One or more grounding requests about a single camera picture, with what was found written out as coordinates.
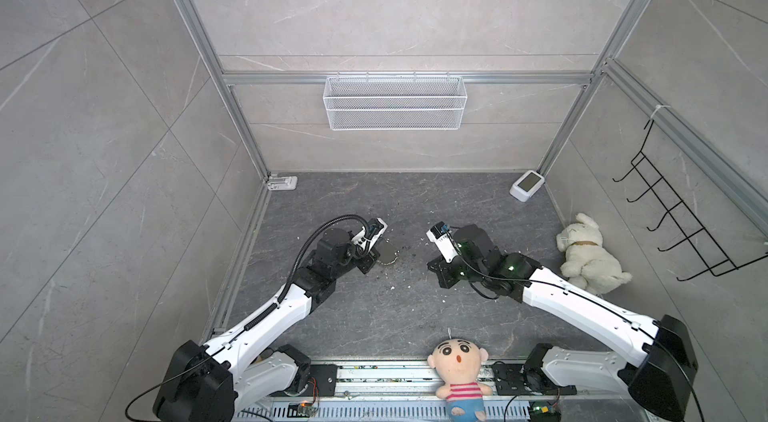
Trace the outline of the red-handled metal key ring holder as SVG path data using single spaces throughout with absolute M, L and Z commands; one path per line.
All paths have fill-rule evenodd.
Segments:
M 399 257 L 399 249 L 388 241 L 379 241 L 375 249 L 378 252 L 376 261 L 381 266 L 393 265 Z

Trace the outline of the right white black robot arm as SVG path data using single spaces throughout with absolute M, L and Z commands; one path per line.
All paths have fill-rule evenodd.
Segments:
M 681 320 L 670 315 L 653 319 L 607 302 L 524 254 L 503 253 L 475 224 L 452 232 L 439 222 L 426 235 L 440 252 L 427 267 L 441 287 L 461 280 L 479 282 L 498 296 L 564 320 L 606 346 L 606 351 L 594 352 L 538 344 L 523 371 L 533 391 L 560 386 L 613 391 L 666 421 L 683 420 L 688 404 L 698 400 L 693 385 L 699 364 Z

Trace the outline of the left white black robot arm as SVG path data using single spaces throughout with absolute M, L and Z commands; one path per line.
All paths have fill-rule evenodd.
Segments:
M 302 246 L 287 281 L 264 305 L 203 344 L 187 341 L 173 354 L 152 412 L 161 421 L 230 421 L 278 392 L 298 393 L 309 379 L 310 359 L 272 343 L 327 300 L 337 280 L 377 262 L 387 225 L 373 218 L 357 233 L 323 224 Z

